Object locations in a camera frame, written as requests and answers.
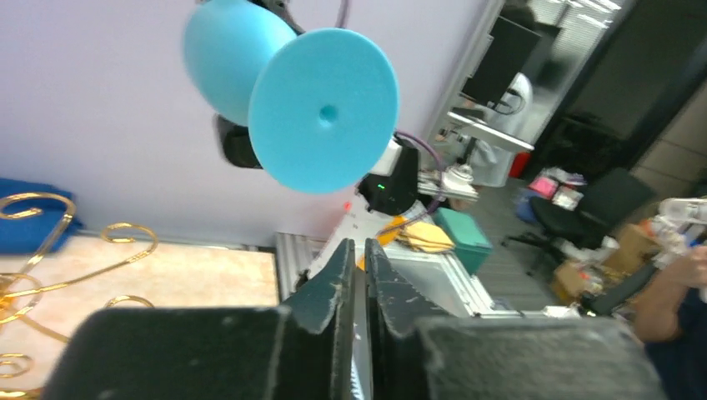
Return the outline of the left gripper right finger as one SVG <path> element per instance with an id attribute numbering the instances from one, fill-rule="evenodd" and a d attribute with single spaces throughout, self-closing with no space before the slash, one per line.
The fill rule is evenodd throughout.
<path id="1" fill-rule="evenodd" d="M 365 244 L 375 399 L 662 399 L 629 329 L 601 317 L 455 317 Z"/>

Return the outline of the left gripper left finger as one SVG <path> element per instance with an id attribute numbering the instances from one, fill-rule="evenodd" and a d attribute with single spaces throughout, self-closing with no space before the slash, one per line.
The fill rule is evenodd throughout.
<path id="1" fill-rule="evenodd" d="M 276 307 L 113 307 L 74 333 L 46 399 L 348 399 L 355 243 Z"/>

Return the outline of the blue plastic wine glass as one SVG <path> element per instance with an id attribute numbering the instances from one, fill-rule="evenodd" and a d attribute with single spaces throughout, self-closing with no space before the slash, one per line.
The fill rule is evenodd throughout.
<path id="1" fill-rule="evenodd" d="M 183 60 L 207 103 L 248 129 L 262 169 L 295 191 L 355 184 L 393 138 L 397 78 L 384 52 L 358 32 L 298 34 L 249 1 L 209 1 L 188 18 Z"/>

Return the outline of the gold wire glass rack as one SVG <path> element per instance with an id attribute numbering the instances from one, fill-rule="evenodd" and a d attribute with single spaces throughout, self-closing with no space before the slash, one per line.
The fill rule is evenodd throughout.
<path id="1" fill-rule="evenodd" d="M 1 258 L 1 397 L 38 399 L 78 320 L 101 308 L 131 303 L 151 306 L 126 287 L 128 273 L 158 248 L 157 235 L 132 222 L 114 222 L 94 234 L 71 234 L 77 207 L 49 192 L 25 192 L 1 199 L 1 220 L 42 213 L 31 207 L 9 213 L 9 205 L 32 199 L 57 200 L 66 210 L 41 246 L 18 267 Z"/>

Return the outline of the person forearm in background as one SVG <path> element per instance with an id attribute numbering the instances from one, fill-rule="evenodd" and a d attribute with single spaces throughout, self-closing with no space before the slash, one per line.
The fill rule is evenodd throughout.
<path id="1" fill-rule="evenodd" d="M 677 258 L 650 282 L 636 303 L 634 331 L 645 343 L 679 336 L 679 307 L 687 292 L 706 287 L 706 247 Z"/>

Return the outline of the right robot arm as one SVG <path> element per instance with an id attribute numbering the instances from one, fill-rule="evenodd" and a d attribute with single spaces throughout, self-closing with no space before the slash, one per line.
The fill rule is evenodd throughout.
<path id="1" fill-rule="evenodd" d="M 239 168 L 262 167 L 253 150 L 247 127 L 230 122 L 221 115 L 216 116 L 215 126 L 222 153 L 229 163 Z M 437 197 L 441 191 L 437 189 L 430 206 L 426 206 L 412 218 L 403 216 L 403 213 L 414 205 L 419 195 L 418 167 L 421 148 L 428 151 L 434 159 L 439 158 L 428 144 L 407 133 L 395 132 L 378 163 L 356 186 L 357 195 L 365 201 L 367 213 L 390 217 L 386 225 L 379 225 L 374 236 L 382 247 L 397 240 L 406 227 L 419 223 L 421 218 L 439 205 Z"/>

